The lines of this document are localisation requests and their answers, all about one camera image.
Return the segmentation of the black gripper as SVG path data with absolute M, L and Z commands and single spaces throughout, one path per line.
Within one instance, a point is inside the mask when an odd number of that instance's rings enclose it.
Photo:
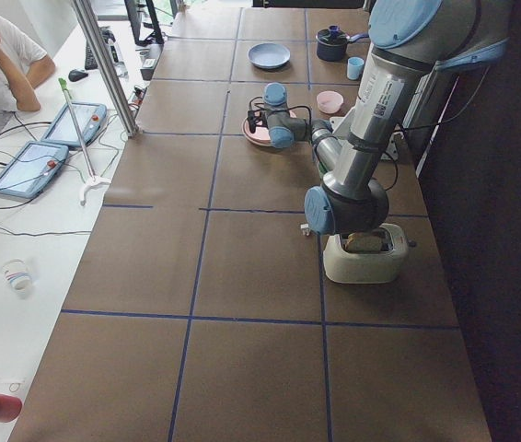
M 247 125 L 249 132 L 255 134 L 259 128 L 267 129 L 267 121 L 263 110 L 248 110 Z

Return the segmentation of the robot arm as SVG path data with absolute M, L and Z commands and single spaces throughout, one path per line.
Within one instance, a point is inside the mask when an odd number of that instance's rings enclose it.
M 294 118 L 287 91 L 270 83 L 247 123 L 266 127 L 273 147 L 309 142 L 326 170 L 305 196 L 305 216 L 320 235 L 347 235 L 378 228 L 388 216 L 388 197 L 373 178 L 376 166 L 423 76 L 432 71 L 488 65 L 505 51 L 510 1 L 377 1 L 368 23 L 372 47 L 354 107 L 337 138 L 320 119 Z

